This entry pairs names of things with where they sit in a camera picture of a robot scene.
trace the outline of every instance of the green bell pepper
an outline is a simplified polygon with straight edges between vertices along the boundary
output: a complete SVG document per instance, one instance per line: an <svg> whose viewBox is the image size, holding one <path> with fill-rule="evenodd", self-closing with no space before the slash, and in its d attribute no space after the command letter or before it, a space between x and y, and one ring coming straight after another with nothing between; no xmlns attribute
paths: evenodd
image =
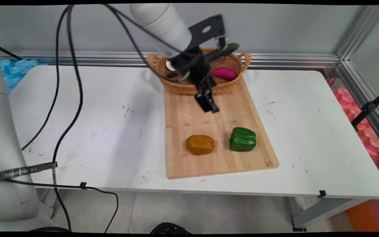
<svg viewBox="0 0 379 237"><path fill-rule="evenodd" d="M250 151L257 145L255 133L243 127L233 128L228 142L230 150L233 151Z"/></svg>

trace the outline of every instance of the cucumber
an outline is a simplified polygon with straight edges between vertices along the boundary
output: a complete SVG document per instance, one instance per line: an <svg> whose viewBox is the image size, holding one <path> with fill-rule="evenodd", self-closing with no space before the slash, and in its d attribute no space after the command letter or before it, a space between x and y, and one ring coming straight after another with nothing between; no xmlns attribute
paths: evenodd
<svg viewBox="0 0 379 237"><path fill-rule="evenodd" d="M233 42L233 43L228 44L227 48L222 50L222 51L220 51L219 49L215 49L215 50L211 51L210 53L206 54L206 58L209 62L211 62L211 61L216 60L222 56L225 56L225 55L228 55L228 54L235 52L238 48L239 48L239 44ZM172 78L172 77L177 76L177 75L178 74L176 72L170 72L166 76L168 78Z"/></svg>

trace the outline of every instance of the yellow potato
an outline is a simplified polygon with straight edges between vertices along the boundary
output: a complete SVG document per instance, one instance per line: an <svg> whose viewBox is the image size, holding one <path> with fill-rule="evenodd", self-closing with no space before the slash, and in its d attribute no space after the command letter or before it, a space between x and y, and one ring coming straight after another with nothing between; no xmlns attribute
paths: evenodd
<svg viewBox="0 0 379 237"><path fill-rule="evenodd" d="M196 156L205 155L215 149L215 140L206 135L192 135L185 142L187 149Z"/></svg>

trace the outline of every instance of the basket handle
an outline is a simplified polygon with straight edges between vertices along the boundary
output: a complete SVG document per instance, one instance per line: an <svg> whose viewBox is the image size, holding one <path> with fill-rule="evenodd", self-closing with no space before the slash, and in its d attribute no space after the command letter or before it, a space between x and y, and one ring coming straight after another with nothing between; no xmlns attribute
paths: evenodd
<svg viewBox="0 0 379 237"><path fill-rule="evenodd" d="M153 58L155 58L159 62L159 57L156 54L149 54L149 55L147 55L147 62L149 63L150 67L154 71L156 71L156 65L155 65L155 62L154 62Z"/></svg>
<svg viewBox="0 0 379 237"><path fill-rule="evenodd" d="M251 54L248 52L239 54L238 59L241 59L242 56L245 57L245 64L243 66L242 72L245 72L245 70L248 68L249 64L251 63Z"/></svg>

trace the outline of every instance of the gray wall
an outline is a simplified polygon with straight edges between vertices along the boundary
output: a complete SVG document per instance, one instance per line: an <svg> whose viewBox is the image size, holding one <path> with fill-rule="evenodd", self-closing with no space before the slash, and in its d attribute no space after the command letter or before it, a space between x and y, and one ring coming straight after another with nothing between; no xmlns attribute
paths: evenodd
<svg viewBox="0 0 379 237"><path fill-rule="evenodd" d="M379 94L379 22L350 60L377 96Z"/></svg>
<svg viewBox="0 0 379 237"><path fill-rule="evenodd" d="M129 4L114 4L130 15ZM176 3L191 26L223 14L230 42L251 53L333 54L363 6ZM0 45L8 50L55 49L57 22L65 6L0 6ZM143 51L152 39L128 24ZM60 50L68 50L65 24ZM72 33L77 51L135 51L116 18L100 5L74 6ZM202 46L214 46L208 41Z"/></svg>

